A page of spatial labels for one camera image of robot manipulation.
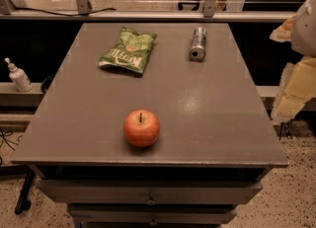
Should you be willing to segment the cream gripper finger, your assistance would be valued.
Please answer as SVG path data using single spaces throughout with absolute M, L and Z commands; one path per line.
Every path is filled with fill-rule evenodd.
M 291 41 L 291 31 L 294 17 L 288 18 L 279 27 L 272 31 L 270 39 L 277 42 Z

